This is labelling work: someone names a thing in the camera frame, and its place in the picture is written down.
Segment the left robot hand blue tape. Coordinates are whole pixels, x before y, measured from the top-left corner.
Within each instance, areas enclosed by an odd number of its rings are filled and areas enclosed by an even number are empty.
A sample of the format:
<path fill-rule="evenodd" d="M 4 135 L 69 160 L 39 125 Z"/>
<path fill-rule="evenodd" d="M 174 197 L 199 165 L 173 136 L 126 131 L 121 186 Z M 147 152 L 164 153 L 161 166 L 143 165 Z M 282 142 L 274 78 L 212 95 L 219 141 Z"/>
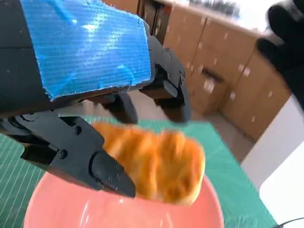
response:
<path fill-rule="evenodd" d="M 167 117 L 191 117 L 185 69 L 139 16 L 99 0 L 0 3 L 0 132 L 22 159 L 76 184 L 133 198 L 135 185 L 81 117 L 56 110 L 91 100 L 136 124 L 139 90 Z"/>

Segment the right robot hand black glove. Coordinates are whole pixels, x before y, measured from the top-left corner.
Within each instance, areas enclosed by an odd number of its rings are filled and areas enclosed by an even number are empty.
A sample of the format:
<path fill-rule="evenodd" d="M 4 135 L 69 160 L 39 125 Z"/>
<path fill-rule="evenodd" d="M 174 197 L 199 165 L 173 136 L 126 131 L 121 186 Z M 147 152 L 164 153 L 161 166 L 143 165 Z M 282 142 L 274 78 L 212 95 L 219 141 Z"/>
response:
<path fill-rule="evenodd" d="M 276 44 L 259 38 L 258 51 L 281 74 L 286 85 L 304 107 L 304 2 L 287 0 L 272 5 L 267 11 L 272 32 L 282 40 Z"/>

